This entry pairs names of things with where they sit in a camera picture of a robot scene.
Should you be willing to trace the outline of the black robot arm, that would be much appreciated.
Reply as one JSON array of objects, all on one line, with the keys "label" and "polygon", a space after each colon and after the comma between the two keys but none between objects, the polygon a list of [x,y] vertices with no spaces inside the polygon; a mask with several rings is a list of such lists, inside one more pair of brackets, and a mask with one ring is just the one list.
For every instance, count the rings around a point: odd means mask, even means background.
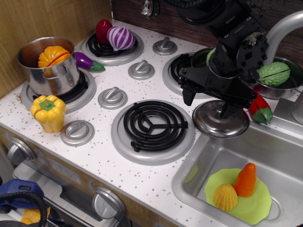
[{"label": "black robot arm", "polygon": [[241,83],[248,70],[262,67],[268,48],[262,16],[246,0],[169,0],[179,17],[195,27],[205,27],[218,39],[208,65],[181,68],[183,100],[191,105],[197,93],[223,100],[220,117],[229,118],[248,109],[257,95]]}]

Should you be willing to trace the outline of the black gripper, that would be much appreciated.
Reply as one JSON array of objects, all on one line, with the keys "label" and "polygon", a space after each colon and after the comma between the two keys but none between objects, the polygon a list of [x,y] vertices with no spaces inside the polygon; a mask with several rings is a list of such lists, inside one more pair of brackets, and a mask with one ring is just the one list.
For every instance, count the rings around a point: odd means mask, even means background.
[{"label": "black gripper", "polygon": [[191,106],[198,93],[225,101],[221,118],[230,118],[243,108],[249,108],[257,94],[240,81],[238,76],[222,77],[208,68],[181,68],[179,70],[183,101]]}]

